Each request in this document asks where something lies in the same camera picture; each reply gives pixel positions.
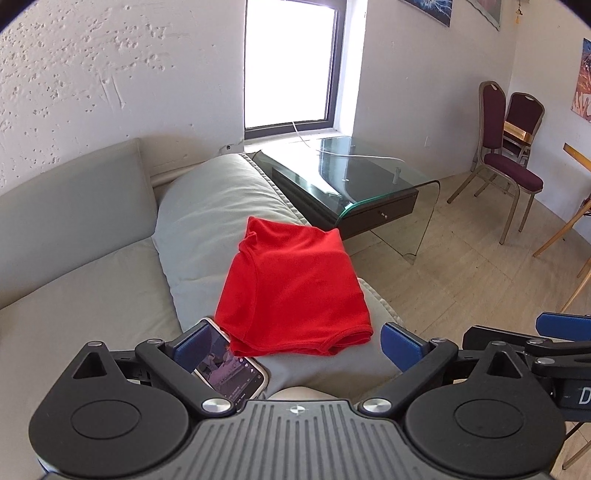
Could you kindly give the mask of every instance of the beige floor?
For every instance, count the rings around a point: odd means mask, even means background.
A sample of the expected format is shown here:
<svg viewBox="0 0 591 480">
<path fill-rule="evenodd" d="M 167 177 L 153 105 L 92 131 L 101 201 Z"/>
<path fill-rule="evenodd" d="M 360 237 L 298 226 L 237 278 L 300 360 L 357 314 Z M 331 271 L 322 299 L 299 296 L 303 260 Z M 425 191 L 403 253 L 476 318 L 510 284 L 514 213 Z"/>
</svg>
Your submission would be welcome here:
<svg viewBox="0 0 591 480">
<path fill-rule="evenodd" d="M 448 205 L 447 198 L 465 178 L 441 181 L 441 195 L 414 265 L 368 232 L 345 242 L 355 269 L 392 305 L 406 327 L 423 338 L 444 336 L 461 345 L 463 332 L 472 325 L 535 334 L 536 317 L 544 311 L 557 312 L 576 288 L 576 275 L 591 257 L 591 245 L 571 231 L 533 258 L 531 254 L 564 222 L 534 202 L 519 233 L 525 195 L 505 245 L 499 245 L 512 198 L 493 187 L 474 198 L 482 184 L 476 179 Z M 579 296 L 569 312 L 591 313 L 591 291 Z M 579 432 L 568 440 L 561 456 L 571 456 L 591 440 L 591 425 Z M 567 471 L 558 468 L 556 474 L 559 480 L 591 478 L 591 452 Z"/>
</svg>

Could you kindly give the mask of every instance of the phone screen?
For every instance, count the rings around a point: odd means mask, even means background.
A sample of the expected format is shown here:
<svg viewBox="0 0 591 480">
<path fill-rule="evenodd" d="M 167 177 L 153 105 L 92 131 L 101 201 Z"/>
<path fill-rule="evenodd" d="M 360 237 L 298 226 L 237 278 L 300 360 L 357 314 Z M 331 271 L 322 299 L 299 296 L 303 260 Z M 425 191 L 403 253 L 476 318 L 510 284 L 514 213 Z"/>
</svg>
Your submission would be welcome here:
<svg viewBox="0 0 591 480">
<path fill-rule="evenodd" d="M 196 335 L 202 337 L 205 356 L 195 370 L 240 410 L 263 384 L 262 372 L 248 358 L 234 356 L 230 343 L 209 322 Z"/>
</svg>

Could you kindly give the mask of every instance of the power cord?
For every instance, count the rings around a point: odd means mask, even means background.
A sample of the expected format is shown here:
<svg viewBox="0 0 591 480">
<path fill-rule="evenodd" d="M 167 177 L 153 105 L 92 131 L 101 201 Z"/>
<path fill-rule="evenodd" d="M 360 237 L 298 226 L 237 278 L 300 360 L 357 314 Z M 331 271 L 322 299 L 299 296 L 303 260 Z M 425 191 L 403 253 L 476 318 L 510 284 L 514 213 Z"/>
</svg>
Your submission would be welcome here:
<svg viewBox="0 0 591 480">
<path fill-rule="evenodd" d="M 346 157 L 346 158 L 352 158 L 352 157 L 356 157 L 356 158 L 380 158 L 383 160 L 398 160 L 401 161 L 402 163 L 406 163 L 402 158 L 396 158 L 396 157 L 377 157 L 375 155 L 345 155 L 342 153 L 334 153 L 334 152 L 328 152 L 326 150 L 318 150 L 317 148 L 311 147 L 308 145 L 307 141 L 304 140 L 302 138 L 302 136 L 300 135 L 300 132 L 298 131 L 297 127 L 296 127 L 296 123 L 292 122 L 291 123 L 294 127 L 295 133 L 297 133 L 297 136 L 300 137 L 300 140 L 302 140 L 302 142 L 304 142 L 304 145 L 306 145 L 306 147 L 311 148 L 312 150 L 315 150 L 317 152 L 320 153 L 327 153 L 328 155 L 334 155 L 335 157 Z"/>
</svg>

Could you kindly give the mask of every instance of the wall outlet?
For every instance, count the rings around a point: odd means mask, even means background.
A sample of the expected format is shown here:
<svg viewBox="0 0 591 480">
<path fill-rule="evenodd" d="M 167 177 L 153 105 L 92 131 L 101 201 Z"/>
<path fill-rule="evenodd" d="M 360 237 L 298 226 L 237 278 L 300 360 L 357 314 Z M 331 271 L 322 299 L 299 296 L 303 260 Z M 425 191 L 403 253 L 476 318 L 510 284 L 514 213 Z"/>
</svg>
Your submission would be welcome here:
<svg viewBox="0 0 591 480">
<path fill-rule="evenodd" d="M 224 145 L 217 151 L 218 155 L 226 155 L 228 153 L 243 153 L 244 152 L 244 143 L 239 141 L 238 143 L 233 143 L 229 145 Z"/>
</svg>

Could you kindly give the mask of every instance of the sofa backrest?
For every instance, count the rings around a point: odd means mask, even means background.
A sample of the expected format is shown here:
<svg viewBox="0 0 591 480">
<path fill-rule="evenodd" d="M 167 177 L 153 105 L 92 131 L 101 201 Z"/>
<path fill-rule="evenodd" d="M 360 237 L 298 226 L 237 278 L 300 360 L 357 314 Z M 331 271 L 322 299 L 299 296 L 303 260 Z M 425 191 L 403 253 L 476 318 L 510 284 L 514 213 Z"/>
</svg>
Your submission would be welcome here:
<svg viewBox="0 0 591 480">
<path fill-rule="evenodd" d="M 154 233 L 137 139 L 97 150 L 0 196 L 0 309 Z"/>
</svg>

